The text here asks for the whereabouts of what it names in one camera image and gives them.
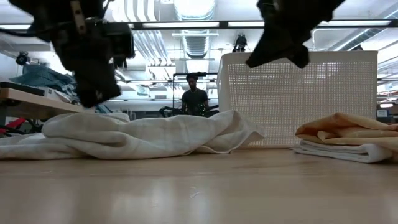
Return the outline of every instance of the blue cloth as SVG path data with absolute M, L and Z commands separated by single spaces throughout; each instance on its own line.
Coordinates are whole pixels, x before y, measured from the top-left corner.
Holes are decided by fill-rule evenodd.
M 71 75 L 63 75 L 43 65 L 24 65 L 24 74 L 10 79 L 14 83 L 32 86 L 49 87 L 71 97 L 79 103 L 76 94 L 76 80 Z M 105 105 L 95 106 L 96 113 L 112 113 Z

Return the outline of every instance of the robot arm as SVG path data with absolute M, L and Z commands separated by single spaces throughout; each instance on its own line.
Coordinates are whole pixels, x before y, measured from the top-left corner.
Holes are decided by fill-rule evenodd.
M 112 58 L 133 58 L 134 43 L 128 24 L 103 18 L 104 0 L 9 0 L 34 21 L 28 33 L 51 42 L 65 69 L 73 71 L 76 93 L 91 108 L 121 94 Z
M 92 107 L 120 95 L 114 65 L 133 58 L 131 29 L 123 23 L 107 23 L 104 0 L 9 0 L 33 15 L 34 22 L 23 37 L 52 42 L 62 65 L 74 71 L 76 93 L 85 107 Z M 287 57 L 298 67 L 309 63 L 308 49 L 302 45 L 321 21 L 330 21 L 344 0 L 259 0 L 265 21 L 264 33 L 247 60 L 249 67 Z

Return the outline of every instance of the red object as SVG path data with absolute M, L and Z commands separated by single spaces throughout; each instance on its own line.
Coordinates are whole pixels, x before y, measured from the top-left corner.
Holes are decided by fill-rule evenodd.
M 24 118 L 18 118 L 18 119 L 16 119 L 15 121 L 11 121 L 9 124 L 7 124 L 6 126 L 7 127 L 10 127 L 10 128 L 16 128 L 16 127 L 18 127 L 19 125 L 21 125 L 21 124 L 23 124 L 25 122 L 25 119 Z M 4 133 L 6 133 L 7 132 L 7 130 L 5 130 L 5 129 L 0 129 L 0 134 L 4 134 Z

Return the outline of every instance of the man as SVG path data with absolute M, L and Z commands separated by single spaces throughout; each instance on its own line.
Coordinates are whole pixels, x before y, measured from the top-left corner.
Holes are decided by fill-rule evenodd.
M 187 75 L 189 90 L 182 95 L 182 111 L 189 115 L 200 116 L 201 106 L 205 109 L 209 108 L 207 93 L 197 88 L 198 77 L 195 75 Z

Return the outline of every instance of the perforated panel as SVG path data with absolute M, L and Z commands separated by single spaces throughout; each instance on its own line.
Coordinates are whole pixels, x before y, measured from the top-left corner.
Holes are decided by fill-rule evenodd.
M 311 52 L 304 69 L 287 59 L 249 68 L 248 57 L 221 58 L 218 103 L 268 132 L 253 145 L 295 144 L 300 125 L 336 112 L 376 117 L 377 52 Z

